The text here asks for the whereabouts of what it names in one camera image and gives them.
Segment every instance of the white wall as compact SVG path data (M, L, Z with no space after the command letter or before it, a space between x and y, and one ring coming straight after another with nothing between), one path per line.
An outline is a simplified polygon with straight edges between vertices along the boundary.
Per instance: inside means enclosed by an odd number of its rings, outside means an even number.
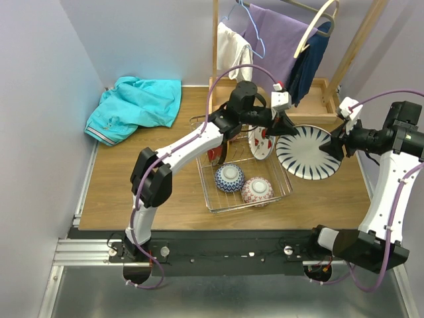
M123 75L182 79L207 84L212 70L212 0L60 0L97 73L111 86ZM310 23L314 14L278 0L252 0L261 7ZM320 7L324 0L303 0ZM234 0L220 0L220 17ZM343 0L337 25L317 76L331 78L364 18L371 0ZM233 11L240 31L248 16Z
M0 316L30 318L76 208L103 85L57 0L2 1L0 42Z
M342 94L365 99L377 93L397 88L424 91L424 27L420 0L392 0L367 40L355 63L343 81ZM365 127L380 129L393 101L412 101L424 105L424 99L409 94L379 98L364 106L362 121ZM424 112L419 121L424 132ZM378 167L363 157L364 170L375 186ZM411 254L405 266L415 302L424 317L424 173L415 182L403 223L403 245Z

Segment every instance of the white cloth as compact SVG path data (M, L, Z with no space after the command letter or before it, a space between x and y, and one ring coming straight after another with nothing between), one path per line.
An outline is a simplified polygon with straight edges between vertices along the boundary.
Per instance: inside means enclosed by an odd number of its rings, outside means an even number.
M250 44L240 34L231 30L222 22L218 24L218 70L228 70L241 64L252 64L253 54L248 48L251 48ZM233 70L228 77L231 80L236 79L237 82L251 81L252 68Z

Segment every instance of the metal floor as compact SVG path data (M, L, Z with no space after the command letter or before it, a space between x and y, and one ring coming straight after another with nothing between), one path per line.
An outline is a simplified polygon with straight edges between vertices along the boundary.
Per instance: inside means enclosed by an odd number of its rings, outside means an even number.
M333 276L345 270L335 266ZM360 269L357 276L369 285L376 279ZM283 275L169 277L165 282L159 290L136 290L125 285L122 268L68 267L53 317L408 317L392 270L375 293L360 291L350 278L333 286Z

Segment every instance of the wooden table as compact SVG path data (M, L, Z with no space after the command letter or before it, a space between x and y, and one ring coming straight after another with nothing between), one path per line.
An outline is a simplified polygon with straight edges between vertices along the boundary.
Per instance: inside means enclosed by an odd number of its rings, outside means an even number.
M138 129L126 141L100 144L79 229L121 230L127 227L133 204L129 181L138 153L167 146L190 131L189 119L202 115L207 88L183 88L181 109L173 127ZM310 229L318 224L355 228L370 200L357 158L345 158L331 178L307 181L290 175L293 193L265 208L210 213L195 161L174 176L171 197L156 213L154 229Z

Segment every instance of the metal wire basket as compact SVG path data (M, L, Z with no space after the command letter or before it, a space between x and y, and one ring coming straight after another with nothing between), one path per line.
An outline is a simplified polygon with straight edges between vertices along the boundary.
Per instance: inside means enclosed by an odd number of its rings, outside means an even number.
M191 129L195 130L203 124L204 120L204 115L192 117L190 119ZM279 201L293 191L287 172L278 161L275 150L273 150L267 159L257 160L249 149L247 132L240 133L234 141L230 141L225 163L239 166L244 172L245 180L253 177L267 179L274 190L274 197L246 203L242 198L241 191L225 193L217 188L215 184L215 172L219 169L220 165L213 166L206 153L197 157L196 162L205 194L206 206L212 213L232 211L252 207L261 203Z

